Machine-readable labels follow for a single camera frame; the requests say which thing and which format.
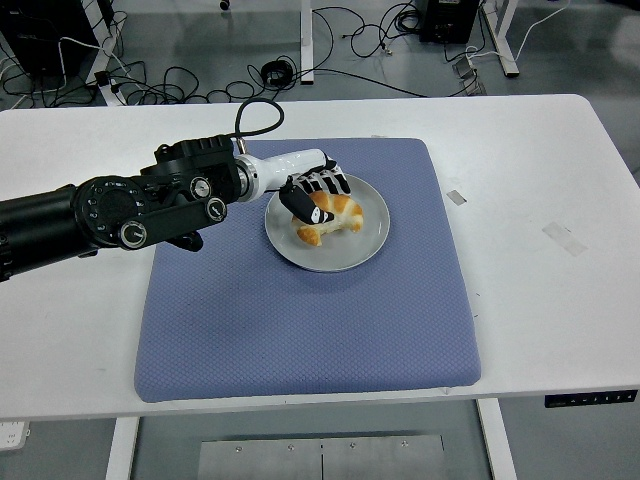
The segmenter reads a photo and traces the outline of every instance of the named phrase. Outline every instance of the robotic arm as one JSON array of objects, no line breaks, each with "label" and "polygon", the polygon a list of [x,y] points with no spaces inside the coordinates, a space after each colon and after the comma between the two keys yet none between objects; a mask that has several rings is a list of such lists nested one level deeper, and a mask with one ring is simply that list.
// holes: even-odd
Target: robotic arm
[{"label": "robotic arm", "polygon": [[0,202],[0,281],[93,256],[100,248],[137,250],[167,241],[198,251],[198,230],[222,222],[229,203],[269,191],[278,191],[302,221],[327,222],[333,214],[316,207],[307,193],[323,184],[349,192],[339,167],[320,150],[264,160],[246,152],[236,157],[231,136],[217,135],[162,145],[155,157],[157,164],[139,176],[96,177],[78,187]]}]

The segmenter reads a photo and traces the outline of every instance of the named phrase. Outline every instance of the tape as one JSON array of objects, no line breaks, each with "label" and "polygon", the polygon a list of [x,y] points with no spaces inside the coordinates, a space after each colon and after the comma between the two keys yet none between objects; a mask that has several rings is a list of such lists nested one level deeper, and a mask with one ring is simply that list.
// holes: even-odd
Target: tape
[{"label": "tape", "polygon": [[447,197],[449,197],[453,201],[453,203],[458,206],[462,205],[463,203],[467,203],[467,200],[462,195],[460,195],[457,190],[451,190],[449,193],[447,193]]},{"label": "tape", "polygon": [[577,257],[587,250],[587,247],[580,243],[569,230],[558,225],[556,222],[551,222],[544,227],[542,231],[574,257]]}]

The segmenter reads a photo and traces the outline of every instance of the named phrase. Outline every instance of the gray floor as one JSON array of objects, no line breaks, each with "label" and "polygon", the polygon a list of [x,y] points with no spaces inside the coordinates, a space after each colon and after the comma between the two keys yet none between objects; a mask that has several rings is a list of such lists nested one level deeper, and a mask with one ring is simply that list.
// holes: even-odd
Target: gray floor
[{"label": "gray floor", "polygon": [[[312,3],[314,7],[326,5]],[[232,0],[231,13],[221,13],[217,4],[205,0],[116,0],[115,6],[128,13],[123,61],[144,60],[151,84],[161,83],[165,70],[172,65],[189,68],[197,75],[198,92],[202,94],[224,88],[236,80],[250,81],[248,64],[260,68],[279,55],[289,55],[299,61],[299,31],[294,26],[298,21],[297,2]],[[350,6],[372,22],[379,21],[392,4],[384,0],[332,3]],[[562,5],[564,2],[522,0],[508,35],[514,51],[529,25]],[[444,60],[442,46],[421,44],[415,37],[405,37],[391,43],[392,56],[379,53],[359,59],[351,52],[349,40],[340,38],[358,26],[355,17],[343,11],[326,12],[325,17],[336,36],[333,53],[325,67],[375,78],[426,96],[446,96],[461,88],[459,79]],[[329,36],[319,18],[315,19],[314,28],[315,55],[319,60],[329,51]],[[372,48],[372,42],[374,36],[365,34],[357,39],[356,47],[366,52]],[[486,50],[491,48],[490,40],[487,42]],[[469,43],[482,44],[477,22]],[[532,31],[518,61],[521,71],[518,78],[506,78],[495,55],[478,57],[474,63],[488,95],[575,93],[586,97],[630,171],[640,179],[637,174],[640,171],[639,45],[640,13],[604,1],[579,0]],[[448,48],[450,56],[460,51],[460,47]],[[193,80],[180,72],[172,72],[169,80],[183,85],[187,91],[192,88]],[[240,96],[248,94],[249,89],[236,85],[230,92]],[[343,75],[317,73],[313,86],[296,86],[277,98],[296,101],[407,96]],[[0,91],[0,109],[10,108],[16,100]],[[38,95],[35,100],[36,106],[42,105]],[[213,95],[212,100],[225,101],[222,95]],[[20,108],[29,106],[30,102],[25,101]],[[501,406],[519,478],[638,478],[640,410],[636,404],[548,410],[543,408],[543,399],[537,397],[503,400]],[[293,435],[390,431],[394,428],[392,425],[401,430],[413,429],[414,423],[421,425],[420,430],[439,430],[460,439],[456,440],[459,443],[455,450],[459,455],[468,449],[470,470],[466,472],[473,473],[452,469],[452,478],[485,478],[486,464],[479,460],[482,452],[474,443],[477,422],[468,417],[469,411],[467,404],[458,407],[433,404],[367,407],[355,417],[350,415],[355,415],[350,409],[323,407],[291,415],[270,412],[149,419],[142,423],[134,478],[194,478],[193,461],[197,460],[198,451],[194,445],[205,438],[262,435],[269,431],[267,427],[274,425],[278,433]],[[452,423],[442,419],[451,419]],[[342,425],[342,420],[351,423]],[[104,454],[108,453],[109,429],[113,428],[112,424],[108,425],[104,421],[34,424],[32,437],[22,452],[0,455],[0,478],[76,478],[74,462],[90,454],[93,460],[88,462],[95,465],[95,469],[86,471],[83,478],[101,478],[106,468]],[[57,444],[61,450],[52,454],[51,446],[43,446],[48,445],[47,442]],[[38,466],[40,473],[35,473]],[[65,475],[51,474],[61,468],[68,468]],[[191,473],[185,476],[176,473],[189,469]]]}]

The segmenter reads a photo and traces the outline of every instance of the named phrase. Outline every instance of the power outlet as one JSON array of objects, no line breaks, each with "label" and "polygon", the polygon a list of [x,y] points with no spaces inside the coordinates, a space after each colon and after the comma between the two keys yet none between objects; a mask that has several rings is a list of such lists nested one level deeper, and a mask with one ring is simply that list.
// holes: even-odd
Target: power outlet
[{"label": "power outlet", "polygon": [[0,422],[0,451],[17,450],[29,436],[29,422]]},{"label": "power outlet", "polygon": [[578,405],[608,405],[612,403],[630,403],[635,401],[638,390],[615,390],[612,392],[569,393],[546,395],[546,408],[577,407]]}]

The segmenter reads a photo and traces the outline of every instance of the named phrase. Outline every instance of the knob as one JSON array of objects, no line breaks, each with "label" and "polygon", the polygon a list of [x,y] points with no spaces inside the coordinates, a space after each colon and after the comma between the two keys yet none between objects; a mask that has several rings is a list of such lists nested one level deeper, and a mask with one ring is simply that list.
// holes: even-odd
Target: knob
[{"label": "knob", "polygon": [[147,229],[140,222],[131,220],[120,227],[120,240],[132,250],[141,248],[147,241]]},{"label": "knob", "polygon": [[191,180],[191,195],[194,198],[207,198],[211,195],[211,185],[206,179],[202,177],[196,177]]},{"label": "knob", "polygon": [[218,197],[212,197],[207,202],[207,215],[214,222],[221,222],[227,216],[227,206]]}]

